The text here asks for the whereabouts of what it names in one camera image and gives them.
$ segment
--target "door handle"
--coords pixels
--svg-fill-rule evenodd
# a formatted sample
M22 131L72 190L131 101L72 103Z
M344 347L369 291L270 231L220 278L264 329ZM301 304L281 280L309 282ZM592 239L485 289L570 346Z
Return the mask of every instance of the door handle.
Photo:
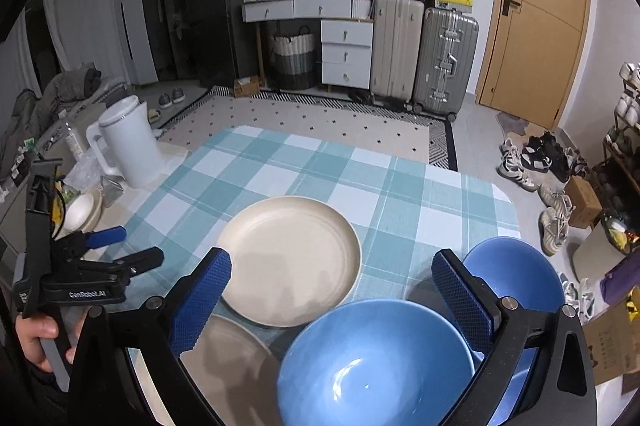
M502 3L502 15L503 16L508 16L509 15L509 9L511 7L519 9L521 6L522 6L522 3L518 3L517 1L504 0L504 2Z

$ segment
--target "brown box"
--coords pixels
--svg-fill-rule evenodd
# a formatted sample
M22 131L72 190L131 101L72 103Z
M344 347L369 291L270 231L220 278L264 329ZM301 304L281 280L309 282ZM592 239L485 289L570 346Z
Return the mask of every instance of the brown box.
M634 288L632 301L640 307L640 288ZM582 326L596 384L640 368L640 316L632 317L624 300Z
M260 80L257 75L236 79L234 82L234 97L249 97L260 93Z
M569 225L581 229L589 227L602 211L602 206L591 185L580 177L571 176L564 187L564 193L569 196L575 206L569 218Z

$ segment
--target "wooden door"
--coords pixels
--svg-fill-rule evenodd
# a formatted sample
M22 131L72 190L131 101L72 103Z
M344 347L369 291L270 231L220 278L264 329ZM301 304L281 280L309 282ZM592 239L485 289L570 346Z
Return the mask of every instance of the wooden door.
M502 0L479 102L551 128L580 58L585 9L587 0Z

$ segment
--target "drawer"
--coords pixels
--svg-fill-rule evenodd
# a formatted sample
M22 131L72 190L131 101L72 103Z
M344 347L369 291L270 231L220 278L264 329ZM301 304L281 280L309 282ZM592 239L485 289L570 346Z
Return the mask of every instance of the drawer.
M354 44L322 44L322 62L371 66L371 49Z
M295 0L296 18L351 18L351 0Z
M247 23L293 19L293 0L261 1L242 5L242 18Z
M371 46L373 23L323 20L320 23L320 40L322 43Z
M324 62L322 63L322 83L368 90L370 68L370 66Z

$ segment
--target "black refrigerator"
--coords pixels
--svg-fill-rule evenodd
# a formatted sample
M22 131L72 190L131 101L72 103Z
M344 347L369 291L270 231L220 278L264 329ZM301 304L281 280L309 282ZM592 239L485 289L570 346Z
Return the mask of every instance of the black refrigerator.
M186 0L188 46L204 86L233 87L236 78L258 75L253 24L242 21L244 0Z

